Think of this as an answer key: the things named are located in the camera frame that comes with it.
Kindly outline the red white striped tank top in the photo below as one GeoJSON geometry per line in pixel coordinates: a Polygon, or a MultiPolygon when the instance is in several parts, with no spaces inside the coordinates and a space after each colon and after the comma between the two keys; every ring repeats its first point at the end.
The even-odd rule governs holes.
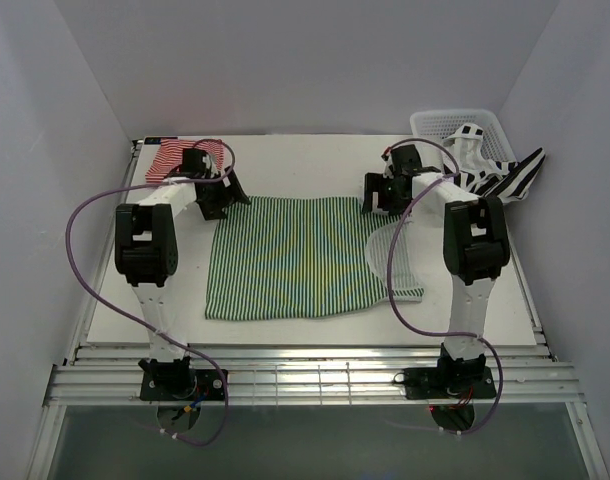
{"type": "Polygon", "coordinates": [[[178,138],[162,138],[152,165],[145,174],[148,183],[160,183],[170,172],[179,167],[185,149],[201,149],[215,158],[218,172],[224,164],[224,148],[217,141],[198,141],[178,138]]]}

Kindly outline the green white striped tank top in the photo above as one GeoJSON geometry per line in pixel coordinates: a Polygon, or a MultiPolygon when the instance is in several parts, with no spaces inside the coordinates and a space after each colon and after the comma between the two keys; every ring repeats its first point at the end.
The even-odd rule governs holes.
{"type": "Polygon", "coordinates": [[[256,196],[229,208],[210,254],[210,320],[318,319],[394,297],[420,302],[411,221],[362,214],[353,197],[256,196]]]}

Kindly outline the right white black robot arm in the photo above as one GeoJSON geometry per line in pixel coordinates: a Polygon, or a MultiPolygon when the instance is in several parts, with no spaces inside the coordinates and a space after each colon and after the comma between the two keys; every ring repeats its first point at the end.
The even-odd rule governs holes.
{"type": "Polygon", "coordinates": [[[388,147],[382,154],[382,174],[364,176],[364,214],[379,209],[402,221],[422,200],[432,201],[443,219],[443,259],[452,279],[449,329],[445,333],[412,330],[428,337],[442,337],[437,366],[429,377],[449,397],[459,397],[473,383],[484,379],[489,347],[483,338],[489,296],[503,267],[509,263],[510,247],[503,204],[500,199],[480,197],[460,187],[456,159],[443,146],[424,139],[447,155],[450,171],[422,164],[410,138],[388,147]]]}

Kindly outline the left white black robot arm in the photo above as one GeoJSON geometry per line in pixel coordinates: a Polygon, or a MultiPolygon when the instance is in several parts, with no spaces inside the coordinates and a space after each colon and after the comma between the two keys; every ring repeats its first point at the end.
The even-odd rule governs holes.
{"type": "Polygon", "coordinates": [[[199,207],[204,220],[214,221],[225,219],[230,206],[250,202],[234,166],[218,166],[209,145],[235,157],[220,139],[199,140],[182,150],[180,165],[152,193],[118,205],[115,212],[116,270],[132,287],[149,325],[150,357],[139,366],[155,385],[179,400],[195,392],[197,376],[190,369],[186,343],[169,338],[174,308],[167,298],[180,264],[175,220],[192,204],[199,207]]]}

